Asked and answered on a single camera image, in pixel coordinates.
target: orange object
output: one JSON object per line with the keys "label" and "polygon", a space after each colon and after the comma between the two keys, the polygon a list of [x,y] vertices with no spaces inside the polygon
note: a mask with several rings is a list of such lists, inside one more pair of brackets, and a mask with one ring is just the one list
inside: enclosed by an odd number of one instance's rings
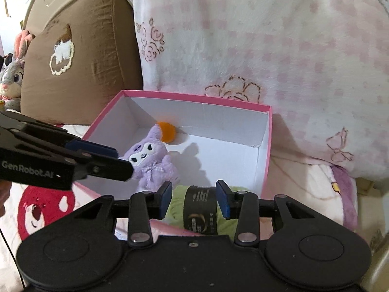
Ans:
{"label": "orange object", "polygon": [[166,122],[157,122],[162,131],[161,141],[164,143],[170,143],[176,138],[176,128]]}

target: black cable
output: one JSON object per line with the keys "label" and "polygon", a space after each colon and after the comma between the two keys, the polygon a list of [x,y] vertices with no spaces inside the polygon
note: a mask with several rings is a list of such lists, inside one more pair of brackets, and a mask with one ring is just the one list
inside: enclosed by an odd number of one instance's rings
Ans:
{"label": "black cable", "polygon": [[22,277],[22,275],[21,275],[21,273],[20,273],[20,271],[19,271],[19,267],[18,267],[18,265],[17,265],[17,263],[16,263],[15,256],[14,256],[14,254],[12,253],[11,247],[8,245],[7,240],[6,240],[5,237],[4,237],[4,234],[3,234],[3,231],[1,230],[1,228],[0,228],[0,234],[1,234],[1,237],[3,237],[3,240],[4,240],[4,242],[5,242],[5,245],[7,246],[8,251],[9,251],[9,253],[10,253],[11,256],[12,256],[12,259],[13,259],[14,262],[15,262],[15,266],[16,266],[16,269],[18,270],[18,273],[19,273],[19,276],[20,276],[20,281],[22,282],[23,289],[26,289],[26,286],[25,286],[24,281],[23,281],[23,277]]}

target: plush toy eye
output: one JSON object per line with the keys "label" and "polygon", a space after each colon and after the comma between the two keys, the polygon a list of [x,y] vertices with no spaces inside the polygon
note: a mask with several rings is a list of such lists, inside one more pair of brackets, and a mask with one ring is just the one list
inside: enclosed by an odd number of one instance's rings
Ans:
{"label": "plush toy eye", "polygon": [[23,79],[23,74],[21,72],[17,72],[15,75],[14,75],[14,82],[19,82],[20,80]]}

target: brown cushion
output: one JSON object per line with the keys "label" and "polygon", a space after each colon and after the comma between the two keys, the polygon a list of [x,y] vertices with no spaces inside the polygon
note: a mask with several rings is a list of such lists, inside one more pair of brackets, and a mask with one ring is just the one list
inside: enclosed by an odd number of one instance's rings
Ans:
{"label": "brown cushion", "polygon": [[133,19],[127,0],[79,0],[57,15],[28,48],[21,113],[88,125],[120,90],[141,90]]}

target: rolled green towel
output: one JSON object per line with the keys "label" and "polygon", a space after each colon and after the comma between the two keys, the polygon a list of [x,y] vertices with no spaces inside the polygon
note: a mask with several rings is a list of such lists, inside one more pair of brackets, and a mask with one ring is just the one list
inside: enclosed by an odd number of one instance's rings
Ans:
{"label": "rolled green towel", "polygon": [[[175,226],[178,228],[185,228],[184,226],[184,203],[185,195],[188,190],[188,186],[177,186],[173,190],[172,201],[164,218],[164,222]],[[232,191],[236,192],[239,190],[248,191],[245,188],[241,187],[230,187]],[[219,205],[216,203],[216,225],[217,225],[217,234],[218,235],[229,235],[233,240],[235,235],[235,230],[238,225],[237,219],[224,219],[222,212],[219,208]]]}

